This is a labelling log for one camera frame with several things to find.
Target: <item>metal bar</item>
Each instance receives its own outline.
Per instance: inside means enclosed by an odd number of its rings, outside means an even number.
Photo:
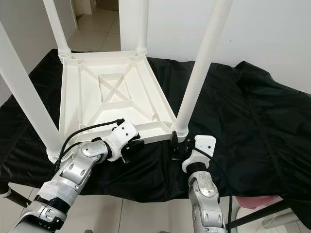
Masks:
[[[27,206],[31,203],[31,200],[11,189],[8,182],[0,182],[0,195],[24,208],[27,208]]]
[[[243,225],[245,223],[255,221],[259,218],[266,217],[268,215],[277,213],[279,211],[282,211],[282,210],[285,210],[288,208],[289,208],[289,205],[284,200],[279,201],[275,204],[269,205],[269,206],[267,206],[261,210],[258,210],[252,214],[249,214],[247,216],[244,216],[244,217],[241,217],[237,220],[232,221],[230,223],[230,228],[231,229],[236,228],[236,227]]]

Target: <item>white wall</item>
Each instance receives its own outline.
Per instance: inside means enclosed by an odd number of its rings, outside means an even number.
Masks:
[[[76,16],[82,15],[84,13],[82,0],[72,0],[72,4]]]
[[[71,2],[54,2],[65,36],[69,38],[76,29]],[[0,20],[28,73],[52,48],[56,48],[43,0],[0,0]],[[10,95],[10,90],[0,78],[0,106]]]
[[[121,47],[134,50],[139,0],[119,0]],[[150,0],[148,56],[195,60],[213,0]],[[311,1],[234,0],[214,62],[248,61],[311,93]]]

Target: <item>black cable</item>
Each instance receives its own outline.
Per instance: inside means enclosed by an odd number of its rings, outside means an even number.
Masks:
[[[64,151],[64,155],[67,154],[73,147],[81,144],[82,142],[76,142],[74,144],[72,144],[70,147],[68,147],[65,151]],[[53,178],[53,175],[56,173],[55,169],[56,169],[56,165],[57,165],[57,161],[58,159],[56,160],[56,162],[54,163],[53,167],[52,167],[52,170],[49,174],[49,178],[48,178],[48,181],[51,180]]]
[[[227,177],[226,173],[224,172],[222,166],[220,166],[220,164],[216,160],[214,160],[213,157],[211,157],[209,154],[205,153],[204,151],[198,149],[197,147],[194,147],[193,149],[196,150],[197,152],[205,155],[207,158],[209,158],[211,161],[213,161],[225,177],[225,181],[227,183],[227,186],[229,187],[229,211],[228,211],[227,232],[231,233],[230,225],[231,225],[231,215],[232,215],[232,188],[231,188],[231,185],[229,183],[228,177]]]
[[[72,148],[74,148],[75,146],[78,146],[79,144],[81,144],[82,142],[76,142],[74,144],[72,144],[70,147],[68,147],[65,151],[64,151],[64,155],[68,153],[68,151],[70,151]]]
[[[90,130],[90,129],[94,129],[94,128],[97,128],[97,127],[101,127],[101,126],[105,126],[105,125],[112,125],[114,123],[117,123],[117,124],[122,124],[124,122],[124,119],[118,119],[118,120],[114,120],[114,121],[110,121],[110,122],[106,122],[106,123],[101,123],[101,124],[97,124],[97,125],[92,125],[92,126],[89,126],[89,127],[85,127],[83,129],[80,129],[80,130],[77,130],[76,132],[73,132],[64,142],[61,150],[60,150],[60,153],[59,153],[59,157],[57,159],[57,161],[55,162],[55,169],[53,170],[53,173],[55,173],[59,168],[60,168],[60,163],[62,161],[62,158],[64,157],[65,153],[64,153],[64,150],[65,150],[65,147],[67,145],[67,143],[70,141],[70,139],[72,139],[72,137],[74,137],[75,135],[77,135],[78,133],[81,133],[83,131],[86,131],[86,130]]]

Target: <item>white pole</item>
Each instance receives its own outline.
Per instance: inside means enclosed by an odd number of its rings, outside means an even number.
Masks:
[[[65,57],[71,57],[71,50],[67,45],[67,41],[64,35],[64,31],[62,29],[62,25],[59,21],[59,17],[57,14],[57,10],[53,0],[43,0],[45,9],[47,11],[49,21],[52,27],[52,31],[54,33],[54,37],[57,43],[58,48],[58,56],[60,61],[63,63],[63,59]]]
[[[1,22],[0,74],[47,147],[48,155],[58,156],[63,144],[60,133],[30,81]]]
[[[179,142],[185,140],[188,134],[188,123],[212,62],[218,41],[222,35],[232,1],[233,0],[216,0],[176,122],[172,125],[172,131],[176,131]]]
[[[136,52],[139,54],[147,53],[148,11],[149,0],[140,0],[138,44],[136,49]]]

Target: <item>black tablecloth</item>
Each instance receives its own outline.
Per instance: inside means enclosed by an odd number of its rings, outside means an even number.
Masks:
[[[177,115],[194,62],[148,58]],[[58,125],[62,65],[51,50],[30,78]],[[212,64],[189,124],[188,138],[212,135],[214,158],[236,196],[281,195],[310,228],[311,98],[273,81],[247,62],[235,68]],[[139,202],[187,198],[187,176],[172,161],[169,141],[151,143],[130,155],[131,163],[95,166],[82,195],[113,195]],[[0,181],[40,187],[52,168],[45,147],[18,103],[0,108]],[[209,171],[220,195],[228,195],[221,172]]]

